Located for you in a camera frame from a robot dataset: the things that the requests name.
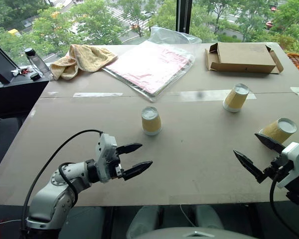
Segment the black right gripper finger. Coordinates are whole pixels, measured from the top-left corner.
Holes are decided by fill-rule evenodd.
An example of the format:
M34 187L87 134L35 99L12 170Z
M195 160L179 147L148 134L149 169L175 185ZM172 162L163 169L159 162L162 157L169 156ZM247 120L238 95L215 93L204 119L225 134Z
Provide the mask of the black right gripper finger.
M267 148L269 148L271 150L274 150L277 153L281 153L285 149L285 147L282 144L280 144L278 141L270 138L269 136L266 136L261 133L255 133L254 135L258 138L258 140L264 146L266 146Z
M235 149L233 150L233 152L241 165L255 177L258 183L262 183L265 179L265 175L253 164L253 161L251 161L247 156Z

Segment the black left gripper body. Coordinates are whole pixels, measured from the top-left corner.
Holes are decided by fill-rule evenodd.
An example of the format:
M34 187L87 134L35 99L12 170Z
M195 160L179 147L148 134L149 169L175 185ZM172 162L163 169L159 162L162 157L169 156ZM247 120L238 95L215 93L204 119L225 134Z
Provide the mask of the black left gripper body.
M122 178L124 176L124 170L121 167L121 160L119 155L125 153L124 147L120 146L116 148L115 152L113 153L110 159L110 177L112 179L115 178Z

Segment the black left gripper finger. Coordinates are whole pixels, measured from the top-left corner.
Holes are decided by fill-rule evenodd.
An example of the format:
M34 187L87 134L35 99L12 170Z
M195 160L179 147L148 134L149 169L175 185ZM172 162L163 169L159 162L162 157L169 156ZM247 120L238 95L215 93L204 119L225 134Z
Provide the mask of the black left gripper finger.
M141 143L131 143L131 144L122 145L116 148L116 154L117 155L128 154L133 151L136 151L140 147L142 147Z
M153 163L152 161L145 161L134 165L132 168L124 171L123 179L127 181L129 179L132 179L142 174L145 170L147 170L152 165L152 163Z

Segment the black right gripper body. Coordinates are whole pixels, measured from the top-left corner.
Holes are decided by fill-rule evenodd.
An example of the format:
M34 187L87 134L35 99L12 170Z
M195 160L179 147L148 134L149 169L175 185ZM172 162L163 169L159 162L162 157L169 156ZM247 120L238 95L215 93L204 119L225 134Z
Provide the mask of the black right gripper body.
M266 177L273 179L278 175L279 179L285 178L292 169L292 161L282 155L278 155L271 162L271 165L264 169L263 173Z

